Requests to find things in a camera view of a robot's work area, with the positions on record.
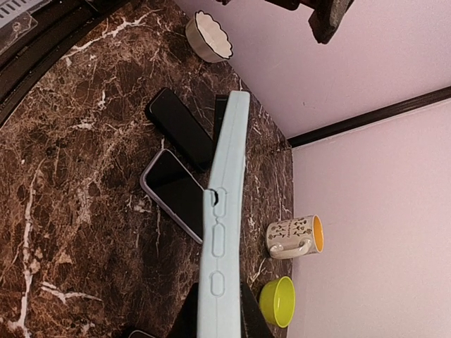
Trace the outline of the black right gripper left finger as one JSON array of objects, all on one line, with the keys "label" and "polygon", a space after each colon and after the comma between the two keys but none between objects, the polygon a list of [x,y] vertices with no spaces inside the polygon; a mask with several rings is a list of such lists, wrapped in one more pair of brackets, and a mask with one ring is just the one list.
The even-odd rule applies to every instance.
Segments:
[{"label": "black right gripper left finger", "polygon": [[168,338],[196,338],[199,283],[195,282],[177,314]]}]

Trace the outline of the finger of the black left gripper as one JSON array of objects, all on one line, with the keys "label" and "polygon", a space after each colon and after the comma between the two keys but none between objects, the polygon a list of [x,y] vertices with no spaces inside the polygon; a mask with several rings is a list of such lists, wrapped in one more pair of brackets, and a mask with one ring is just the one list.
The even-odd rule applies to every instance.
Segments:
[{"label": "finger of the black left gripper", "polygon": [[354,0],[309,1],[314,10],[309,25],[319,44],[329,43],[353,3]]}]

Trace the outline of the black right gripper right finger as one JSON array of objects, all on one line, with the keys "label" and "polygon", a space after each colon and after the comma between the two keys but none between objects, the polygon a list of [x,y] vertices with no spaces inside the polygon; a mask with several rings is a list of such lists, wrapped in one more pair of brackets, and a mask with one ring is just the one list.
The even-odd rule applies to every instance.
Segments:
[{"label": "black right gripper right finger", "polygon": [[274,338],[256,298],[246,282],[240,283],[241,333],[244,338]]}]

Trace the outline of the light blue phone case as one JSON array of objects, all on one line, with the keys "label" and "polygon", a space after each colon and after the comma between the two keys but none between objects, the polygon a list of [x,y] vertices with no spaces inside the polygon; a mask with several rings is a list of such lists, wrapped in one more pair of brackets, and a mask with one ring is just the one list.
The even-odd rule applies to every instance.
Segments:
[{"label": "light blue phone case", "polygon": [[232,91],[203,195],[197,336],[240,337],[240,229],[250,95]]}]

